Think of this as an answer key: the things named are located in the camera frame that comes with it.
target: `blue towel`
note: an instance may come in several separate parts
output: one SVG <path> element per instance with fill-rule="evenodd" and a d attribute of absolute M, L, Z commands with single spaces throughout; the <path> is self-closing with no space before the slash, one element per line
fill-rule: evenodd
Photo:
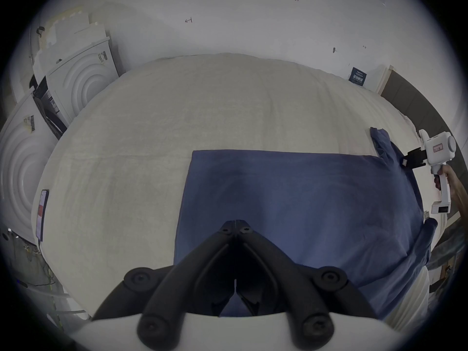
<path fill-rule="evenodd" d="M 370 133 L 378 157 L 194 151 L 174 263 L 225 221 L 244 219 L 296 263 L 343 269 L 385 318 L 429 261 L 437 222 L 424 222 L 416 179 L 388 133 Z M 247 315 L 240 306 L 223 314 Z"/>

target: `wire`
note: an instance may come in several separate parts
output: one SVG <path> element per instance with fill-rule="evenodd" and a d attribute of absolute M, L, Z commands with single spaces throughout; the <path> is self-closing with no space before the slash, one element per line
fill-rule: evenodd
<path fill-rule="evenodd" d="M 48 286 L 50 284 L 30 284 L 31 286 Z"/>
<path fill-rule="evenodd" d="M 28 285 L 31 285 L 31 286 L 48 286 L 50 284 L 54 284 L 55 282 L 50 282 L 49 284 L 31 284 L 29 282 L 24 282 L 24 281 L 21 281 L 20 279 L 16 279 L 16 282 L 18 282 L 20 285 L 24 286 L 24 287 L 28 287 Z"/>

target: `white table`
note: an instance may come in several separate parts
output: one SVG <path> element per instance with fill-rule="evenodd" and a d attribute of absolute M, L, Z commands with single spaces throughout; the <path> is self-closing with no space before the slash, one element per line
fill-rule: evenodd
<path fill-rule="evenodd" d="M 41 248 L 93 315 L 130 269 L 172 265 L 193 150 L 376 155 L 371 126 L 402 152 L 420 145 L 389 102 L 320 70 L 234 54 L 150 62 L 98 94 L 58 142 L 33 204 L 50 190 Z M 430 210 L 433 177 L 415 175 Z"/>

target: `human hand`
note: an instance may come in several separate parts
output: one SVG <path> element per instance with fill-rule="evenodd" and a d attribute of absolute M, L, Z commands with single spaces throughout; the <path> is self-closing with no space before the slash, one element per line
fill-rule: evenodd
<path fill-rule="evenodd" d="M 453 171 L 450 165 L 442 165 L 439 172 L 437 173 L 438 176 L 434 178 L 434 183 L 436 184 L 437 189 L 440 190 L 440 177 L 443 174 L 447 174 L 448 184 L 450 185 L 450 197 L 455 199 L 457 195 L 457 191 L 459 190 L 460 186 L 462 186 L 460 180 L 457 177 L 457 174 Z"/>

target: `red label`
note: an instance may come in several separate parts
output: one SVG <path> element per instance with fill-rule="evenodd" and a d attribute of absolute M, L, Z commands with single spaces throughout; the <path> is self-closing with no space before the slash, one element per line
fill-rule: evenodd
<path fill-rule="evenodd" d="M 437 144 L 436 146 L 432 147 L 432 149 L 434 150 L 434 152 L 437 152 L 437 151 L 443 150 L 444 146 L 440 143 L 440 144 Z"/>

